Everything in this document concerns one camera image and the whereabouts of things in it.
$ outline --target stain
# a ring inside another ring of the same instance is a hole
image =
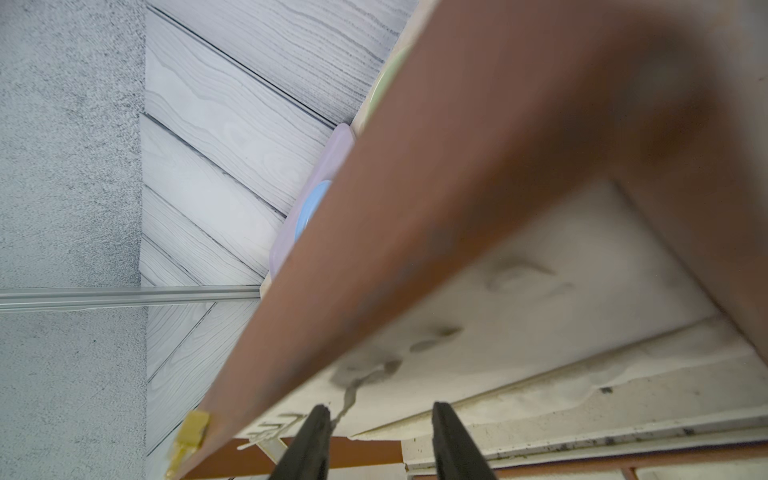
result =
[[[431,349],[433,346],[437,345],[437,340],[423,340],[421,342],[414,343],[411,345],[411,348],[408,349],[410,353],[421,353],[426,352],[427,350]]]
[[[359,355],[345,358],[336,368],[330,381],[333,385],[346,389],[374,372],[384,373],[382,369],[386,372],[388,368],[399,368],[400,363],[402,363],[402,357],[390,352],[377,349],[366,350]],[[374,375],[368,382],[376,381],[376,377]]]
[[[437,345],[441,345],[443,343],[453,340],[459,333],[461,333],[462,330],[463,329],[461,327],[454,327],[454,326],[441,327],[434,332],[435,338],[416,342],[410,346],[408,351],[410,353],[426,352],[427,350]]]
[[[521,293],[527,283],[539,276],[554,276],[554,272],[526,260],[510,259],[490,272],[485,288],[492,293]]]
[[[355,402],[357,401],[357,390],[361,386],[387,380],[389,377],[395,375],[401,365],[402,360],[400,359],[390,360],[383,364],[382,369],[374,370],[362,378],[354,379],[344,391],[344,406],[342,407],[341,412],[339,412],[333,421],[331,421],[331,430],[336,429],[336,426],[339,424],[342,417],[355,405]]]
[[[572,290],[576,290],[576,286],[573,283],[571,282],[562,283],[561,285],[556,286],[549,293],[544,295],[543,300],[550,299],[553,296],[565,295],[566,293],[571,292]]]

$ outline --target wooden plank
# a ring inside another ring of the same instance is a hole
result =
[[[389,53],[389,57],[384,62],[384,65],[379,72],[379,76],[373,83],[374,85],[379,85],[379,81],[381,80],[382,75],[386,72],[386,69],[392,65],[393,61],[398,58],[400,52],[406,50],[407,48],[411,48],[413,44],[416,43],[416,40],[419,38],[419,35],[421,35],[422,30],[427,24],[430,15],[432,15],[432,12],[435,10],[435,7],[439,1],[440,0],[419,0],[419,3],[411,14],[411,18],[408,19],[406,26],[400,33],[395,46],[392,47],[392,50]],[[366,99],[360,105],[360,109],[355,114],[355,119],[352,120],[351,124],[349,124],[349,126],[352,127],[358,137],[360,134],[362,134],[362,130],[366,126],[366,121],[369,114],[373,113],[372,111],[369,111],[369,108],[374,90],[375,88],[371,88],[371,90],[368,92]]]
[[[207,438],[178,476],[604,173],[614,101],[658,34],[611,4],[442,2],[200,404]]]
[[[203,398],[258,304],[214,305],[154,375],[147,385],[147,453]]]
[[[290,445],[293,438],[283,441]],[[219,473],[215,465],[227,465],[229,475],[244,477],[247,475],[265,475],[275,467],[258,447],[238,450],[237,447],[247,443],[247,440],[232,439],[224,449],[216,453],[216,458],[209,464],[195,470],[188,478],[216,478]],[[402,450],[400,442],[372,441],[364,442],[350,440],[345,437],[331,437],[329,448],[329,468],[353,468],[370,465],[402,465]]]
[[[182,265],[200,285],[261,284],[260,274],[146,185],[141,202],[141,232]]]
[[[213,303],[149,307],[147,317],[147,379],[160,368]]]
[[[146,76],[149,115],[288,214],[331,135],[327,124],[152,12]]]
[[[658,142],[617,169],[621,186],[768,362],[768,221],[755,169],[714,98],[686,144]],[[683,125],[676,119],[672,128]],[[666,162],[656,159],[667,158]]]
[[[199,283],[157,248],[146,236],[141,238],[139,271],[154,286],[196,286]]]
[[[151,4],[338,124],[352,121],[416,2],[153,0]]]
[[[637,474],[634,472],[634,468],[622,468],[621,474],[624,476],[624,480],[637,480]]]
[[[147,118],[141,118],[141,150],[145,184],[250,269],[266,275],[283,218]]]

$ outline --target wood grain panel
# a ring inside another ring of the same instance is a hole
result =
[[[259,301],[219,302],[147,385],[147,453],[203,398]]]
[[[147,113],[287,215],[331,128],[152,12],[146,62]]]
[[[170,452],[170,447],[174,444],[178,431],[179,427],[176,427],[147,455],[147,458],[144,460],[145,480],[165,480],[165,472],[168,470],[168,464],[170,464],[167,455]]]
[[[250,269],[152,189],[141,194],[141,231],[201,285],[259,285]]]
[[[196,286],[199,283],[146,236],[141,238],[139,271],[154,286]]]
[[[338,124],[352,121],[417,1],[150,3]]]
[[[174,349],[213,306],[185,303],[149,307],[147,318],[147,378],[160,368]]]
[[[250,269],[266,275],[283,222],[280,214],[147,118],[141,118],[141,150],[145,184]]]

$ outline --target metal bar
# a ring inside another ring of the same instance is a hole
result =
[[[462,421],[445,402],[432,407],[432,449],[438,480],[496,480]]]
[[[174,305],[260,298],[259,287],[136,286],[125,288],[0,289],[0,313],[87,310],[119,306]]]
[[[324,405],[315,405],[270,480],[326,480],[332,433],[330,411]]]

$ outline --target textured gray wall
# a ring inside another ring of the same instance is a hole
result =
[[[141,0],[0,0],[0,287],[137,286]],[[144,476],[145,308],[0,315],[0,478]]]

